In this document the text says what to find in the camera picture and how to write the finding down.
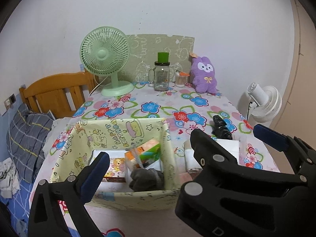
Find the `yellow storage box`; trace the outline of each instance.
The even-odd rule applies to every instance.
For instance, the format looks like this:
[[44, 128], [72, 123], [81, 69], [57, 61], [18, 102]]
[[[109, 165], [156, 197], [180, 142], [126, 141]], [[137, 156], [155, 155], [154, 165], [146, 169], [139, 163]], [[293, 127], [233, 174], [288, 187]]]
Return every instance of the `yellow storage box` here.
[[88, 165], [93, 150], [124, 150], [155, 138], [161, 143], [165, 189], [142, 192], [97, 191], [90, 206], [120, 210], [162, 210], [175, 207], [180, 183], [164, 118], [115, 119], [78, 122], [69, 135], [53, 169], [51, 182], [78, 175]]

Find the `purple stuffed bunny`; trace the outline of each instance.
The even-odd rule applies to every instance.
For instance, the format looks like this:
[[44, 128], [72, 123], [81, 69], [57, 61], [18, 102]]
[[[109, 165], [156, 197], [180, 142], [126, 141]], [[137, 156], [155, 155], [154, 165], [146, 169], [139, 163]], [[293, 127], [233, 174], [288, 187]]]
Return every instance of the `purple stuffed bunny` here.
[[215, 70], [208, 57], [192, 58], [191, 72], [194, 74], [193, 84], [196, 92], [217, 93]]

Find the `glass mug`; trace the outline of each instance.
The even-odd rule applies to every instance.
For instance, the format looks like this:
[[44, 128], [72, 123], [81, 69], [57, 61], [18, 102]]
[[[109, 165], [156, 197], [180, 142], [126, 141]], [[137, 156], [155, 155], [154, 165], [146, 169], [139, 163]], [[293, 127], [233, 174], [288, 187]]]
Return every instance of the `glass mug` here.
[[[169, 77], [170, 77], [170, 62], [155, 62], [155, 67], [148, 72], [148, 82], [154, 83], [155, 91], [168, 91], [169, 89]], [[150, 72], [153, 71], [154, 78], [150, 76]]]

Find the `plaid pillowcase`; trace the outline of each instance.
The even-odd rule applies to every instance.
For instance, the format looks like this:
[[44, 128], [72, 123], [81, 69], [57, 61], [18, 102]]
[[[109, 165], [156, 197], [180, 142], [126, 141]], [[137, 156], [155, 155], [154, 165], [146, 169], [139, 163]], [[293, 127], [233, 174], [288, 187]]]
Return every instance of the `plaid pillowcase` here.
[[22, 104], [7, 133], [7, 146], [19, 177], [32, 183], [44, 161], [42, 147], [53, 120], [46, 113], [30, 112]]

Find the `green lid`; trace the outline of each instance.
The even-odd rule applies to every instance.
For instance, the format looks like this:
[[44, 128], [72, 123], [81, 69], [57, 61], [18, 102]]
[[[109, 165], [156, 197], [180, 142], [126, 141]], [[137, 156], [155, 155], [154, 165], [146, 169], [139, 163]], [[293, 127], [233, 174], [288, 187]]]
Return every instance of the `green lid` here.
[[167, 63], [169, 61], [169, 53], [168, 52], [158, 52], [158, 62], [159, 63]]

